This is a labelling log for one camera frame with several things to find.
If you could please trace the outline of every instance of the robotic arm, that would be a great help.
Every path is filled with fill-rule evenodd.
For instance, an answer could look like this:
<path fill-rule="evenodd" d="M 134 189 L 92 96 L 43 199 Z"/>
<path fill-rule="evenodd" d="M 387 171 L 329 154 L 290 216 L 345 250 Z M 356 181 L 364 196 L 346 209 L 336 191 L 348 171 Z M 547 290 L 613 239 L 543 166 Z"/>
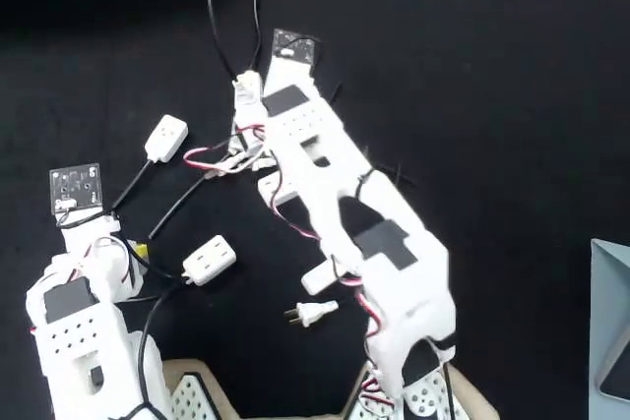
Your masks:
<path fill-rule="evenodd" d="M 273 209 L 295 197 L 308 209 L 327 259 L 303 278 L 309 292 L 344 282 L 340 272 L 353 274 L 371 316 L 366 351 L 372 374 L 389 397 L 400 399 L 405 387 L 455 355 L 448 253 L 347 135 L 310 77 L 313 41 L 296 38 L 281 30 L 275 37 L 262 101 L 269 114 L 265 146 L 279 170 L 259 182 L 259 191 Z M 282 47 L 287 40 L 293 44 Z M 323 158 L 325 167 L 316 164 Z M 383 220 L 351 238 L 340 217 L 341 197 L 360 200 Z M 429 356 L 427 363 L 426 343 L 435 362 Z"/>
<path fill-rule="evenodd" d="M 264 88 L 251 70 L 233 82 L 230 157 L 205 169 L 223 175 L 240 167 L 278 167 L 258 182 L 262 198 L 278 216 L 280 204 L 301 199 L 313 231 L 291 226 L 317 240 L 326 258 L 302 278 L 304 287 L 312 295 L 335 282 L 356 288 L 370 315 L 365 336 L 370 373 L 402 407 L 413 386 L 455 355 L 448 253 L 320 96 L 310 76 L 314 46 L 312 38 L 276 30 Z M 58 420 L 117 420 L 131 414 L 139 420 L 167 419 L 170 399 L 158 348 L 148 337 L 140 358 L 143 383 L 141 334 L 127 331 L 114 305 L 140 292 L 143 271 L 129 251 L 133 242 L 116 236 L 119 221 L 102 211 L 99 177 L 94 164 L 51 171 L 53 214 L 65 228 L 67 253 L 52 259 L 27 294 L 42 372 Z M 59 186 L 90 191 L 77 191 L 69 211 L 66 200 L 54 198 Z M 341 197 L 358 199 L 382 220 L 348 235 Z"/>

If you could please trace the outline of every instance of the white outlet adapter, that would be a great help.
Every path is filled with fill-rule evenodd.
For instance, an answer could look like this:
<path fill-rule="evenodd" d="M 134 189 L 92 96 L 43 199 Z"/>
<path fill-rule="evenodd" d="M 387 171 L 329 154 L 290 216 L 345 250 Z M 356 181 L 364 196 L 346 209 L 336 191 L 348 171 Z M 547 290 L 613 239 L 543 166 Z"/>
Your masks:
<path fill-rule="evenodd" d="M 225 239 L 217 235 L 184 260 L 184 277 L 188 283 L 204 285 L 236 261 L 236 253 Z"/>
<path fill-rule="evenodd" d="M 164 115 L 145 143 L 147 159 L 169 162 L 187 135 L 186 122 L 172 115 Z"/>

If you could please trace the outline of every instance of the beige surface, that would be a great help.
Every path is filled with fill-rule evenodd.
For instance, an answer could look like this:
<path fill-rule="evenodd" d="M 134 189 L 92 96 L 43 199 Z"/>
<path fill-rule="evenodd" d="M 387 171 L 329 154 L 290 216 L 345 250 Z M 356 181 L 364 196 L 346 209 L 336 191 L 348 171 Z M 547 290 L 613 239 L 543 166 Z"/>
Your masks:
<path fill-rule="evenodd" d="M 164 362 L 164 379 L 166 380 L 166 386 L 168 390 L 173 391 L 181 377 L 186 373 L 197 373 L 204 380 L 206 389 L 210 393 L 210 396 L 215 404 L 215 407 L 219 411 L 219 415 L 222 420 L 240 420 L 238 412 L 234 410 L 229 399 L 223 392 L 217 378 L 208 369 L 208 366 L 202 361 L 196 359 L 175 359 Z M 497 411 L 488 403 L 488 401 L 481 395 L 481 393 L 474 388 L 474 386 L 460 373 L 456 368 L 450 366 L 449 373 L 451 374 L 451 384 L 453 386 L 453 392 L 457 399 L 460 401 L 466 412 L 471 417 L 471 420 L 498 420 L 499 415 Z M 332 413 L 330 415 L 320 415 L 316 417 L 307 417 L 314 420 L 341 420 L 346 415 L 346 412 L 351 408 L 352 400 L 356 391 L 359 389 L 361 380 L 365 374 L 365 370 L 361 371 L 356 378 L 354 389 L 349 393 L 346 406 L 340 413 Z M 305 417 L 283 417 L 283 420 L 302 419 Z"/>

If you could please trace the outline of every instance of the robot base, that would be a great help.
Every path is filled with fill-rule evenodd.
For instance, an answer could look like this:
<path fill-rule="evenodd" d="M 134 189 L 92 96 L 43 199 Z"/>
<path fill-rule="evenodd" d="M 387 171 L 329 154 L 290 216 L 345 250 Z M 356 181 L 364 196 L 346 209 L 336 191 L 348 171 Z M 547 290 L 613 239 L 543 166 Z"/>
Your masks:
<path fill-rule="evenodd" d="M 173 420 L 242 420 L 215 376 L 202 361 L 194 359 L 166 361 L 163 372 L 166 385 L 173 392 L 171 398 Z M 451 366 L 449 372 L 453 386 L 456 419 L 499 420 L 496 410 L 457 369 Z M 386 420 L 388 418 L 389 420 L 450 420 L 450 416 L 447 414 L 446 384 L 439 372 L 427 376 L 409 388 L 412 388 L 412 391 L 409 391 L 411 407 L 405 407 L 404 412 L 402 411 L 400 414 L 398 412 L 394 414 L 391 410 L 380 411 L 381 404 L 378 404 L 378 409 L 375 410 L 377 402 L 372 401 L 367 404 L 365 399 L 359 398 L 362 393 L 361 384 L 367 378 L 367 371 L 362 370 L 346 407 L 339 414 L 284 417 L 282 419 L 257 418 L 257 420 L 289 420 L 289 418 L 309 418 L 310 420 Z"/>

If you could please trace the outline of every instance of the white electrical connector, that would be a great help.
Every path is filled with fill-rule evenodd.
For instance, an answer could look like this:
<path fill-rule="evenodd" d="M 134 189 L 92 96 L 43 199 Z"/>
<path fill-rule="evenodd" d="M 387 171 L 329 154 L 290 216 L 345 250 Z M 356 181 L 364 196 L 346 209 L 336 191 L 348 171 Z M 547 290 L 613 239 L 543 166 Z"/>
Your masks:
<path fill-rule="evenodd" d="M 307 329 L 324 315 L 335 312 L 337 309 L 339 309 L 339 304 L 336 300 L 321 304 L 315 302 L 302 304 L 298 302 L 294 309 L 287 310 L 284 314 L 287 317 L 291 317 L 288 321 L 290 324 L 302 324 Z"/>
<path fill-rule="evenodd" d="M 164 115 L 145 143 L 147 159 L 169 162 L 187 135 L 186 122 L 172 115 Z"/>
<path fill-rule="evenodd" d="M 204 285 L 236 261 L 236 253 L 225 239 L 217 235 L 184 260 L 184 277 L 188 283 Z"/>

